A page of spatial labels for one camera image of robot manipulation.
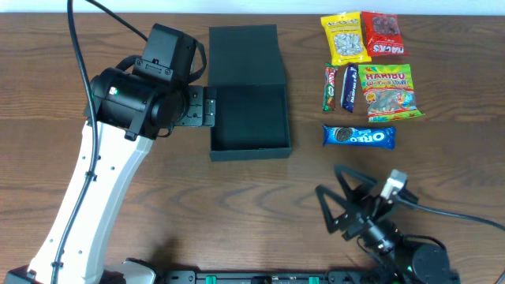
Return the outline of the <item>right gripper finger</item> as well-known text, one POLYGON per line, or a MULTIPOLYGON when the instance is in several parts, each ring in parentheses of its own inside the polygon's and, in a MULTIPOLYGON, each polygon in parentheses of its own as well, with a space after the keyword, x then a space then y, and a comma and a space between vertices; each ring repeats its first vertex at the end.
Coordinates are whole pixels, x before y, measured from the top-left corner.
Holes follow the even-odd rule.
POLYGON ((318 185, 315 189, 315 192, 320 203, 328 233, 333 234, 337 231, 346 232, 347 221, 333 216, 327 202, 327 198, 336 202, 341 208, 344 209, 344 212, 346 212, 350 206, 348 200, 323 185, 318 185))
POLYGON ((346 197, 366 197, 378 181, 347 166, 336 165, 335 176, 346 197))

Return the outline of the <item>blue Oreo cookie pack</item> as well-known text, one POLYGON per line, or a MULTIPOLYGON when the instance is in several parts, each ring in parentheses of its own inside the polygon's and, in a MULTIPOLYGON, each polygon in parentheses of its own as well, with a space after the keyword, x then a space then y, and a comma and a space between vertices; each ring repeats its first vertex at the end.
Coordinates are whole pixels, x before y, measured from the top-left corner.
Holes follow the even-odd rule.
POLYGON ((395 127, 364 128, 323 125, 323 146, 328 144, 374 148, 395 148, 395 127))

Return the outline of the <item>black gift box with lid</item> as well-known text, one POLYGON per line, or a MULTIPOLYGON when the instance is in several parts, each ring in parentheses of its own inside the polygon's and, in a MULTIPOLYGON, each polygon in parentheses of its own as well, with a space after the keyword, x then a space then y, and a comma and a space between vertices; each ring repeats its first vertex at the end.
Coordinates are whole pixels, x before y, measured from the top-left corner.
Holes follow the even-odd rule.
POLYGON ((274 24, 211 27, 213 162, 285 159, 292 152, 286 74, 274 24))

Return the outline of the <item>green red Milo bar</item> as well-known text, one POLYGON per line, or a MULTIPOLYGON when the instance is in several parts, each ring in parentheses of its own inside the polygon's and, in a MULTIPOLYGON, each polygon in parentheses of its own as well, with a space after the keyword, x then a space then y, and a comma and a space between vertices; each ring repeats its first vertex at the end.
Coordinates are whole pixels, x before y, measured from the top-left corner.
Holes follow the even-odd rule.
POLYGON ((327 63, 324 70, 324 98, 323 112, 335 111, 335 76, 338 72, 338 66, 327 63))

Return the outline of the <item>Haribo gummy worms bag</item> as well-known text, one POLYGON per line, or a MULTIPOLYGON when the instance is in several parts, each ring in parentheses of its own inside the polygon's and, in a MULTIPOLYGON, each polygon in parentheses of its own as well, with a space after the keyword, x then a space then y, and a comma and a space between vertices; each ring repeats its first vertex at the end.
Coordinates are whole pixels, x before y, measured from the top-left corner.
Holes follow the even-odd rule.
POLYGON ((409 64, 359 65, 358 74, 369 122, 420 117, 409 64))

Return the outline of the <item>red Hacks candy bag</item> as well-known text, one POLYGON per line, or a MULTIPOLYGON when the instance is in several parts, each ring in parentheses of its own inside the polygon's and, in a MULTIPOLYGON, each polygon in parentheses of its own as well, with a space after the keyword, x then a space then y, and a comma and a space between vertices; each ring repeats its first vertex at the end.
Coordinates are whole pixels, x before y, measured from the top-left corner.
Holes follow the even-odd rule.
POLYGON ((404 54, 398 16, 389 13, 362 12, 366 48, 371 57, 404 54))

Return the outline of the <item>yellow pistachio snack bag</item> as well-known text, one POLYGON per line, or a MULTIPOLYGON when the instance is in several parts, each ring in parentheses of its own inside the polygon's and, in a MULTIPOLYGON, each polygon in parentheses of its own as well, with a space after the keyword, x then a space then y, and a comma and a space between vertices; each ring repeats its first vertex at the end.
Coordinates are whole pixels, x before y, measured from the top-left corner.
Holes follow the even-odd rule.
POLYGON ((332 65, 364 63, 372 60, 365 48, 361 13, 338 13, 320 18, 331 52, 332 65))

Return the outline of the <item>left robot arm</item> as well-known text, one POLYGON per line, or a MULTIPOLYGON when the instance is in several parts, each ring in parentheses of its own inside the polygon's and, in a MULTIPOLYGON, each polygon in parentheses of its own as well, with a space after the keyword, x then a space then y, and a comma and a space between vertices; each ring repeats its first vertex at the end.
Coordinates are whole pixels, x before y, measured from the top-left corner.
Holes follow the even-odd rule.
POLYGON ((79 159, 57 217, 31 263, 8 283, 154 283, 156 269, 129 259, 104 263, 125 193, 154 141, 177 126, 212 127, 215 100, 196 84, 204 46, 184 32, 156 24, 142 55, 105 69, 90 83, 79 159))

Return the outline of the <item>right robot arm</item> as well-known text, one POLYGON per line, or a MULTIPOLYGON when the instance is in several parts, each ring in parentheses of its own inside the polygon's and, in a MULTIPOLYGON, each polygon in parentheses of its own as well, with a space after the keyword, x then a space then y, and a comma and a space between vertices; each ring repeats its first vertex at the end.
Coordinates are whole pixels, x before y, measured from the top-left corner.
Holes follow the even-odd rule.
POLYGON ((343 196, 319 185, 327 231, 340 231, 345 241, 363 241, 361 247, 382 267, 391 283, 460 283, 451 270, 445 245, 430 236, 404 234, 390 215, 402 201, 417 204, 407 188, 407 174, 392 170, 380 194, 373 196, 377 180, 347 166, 335 166, 343 196))

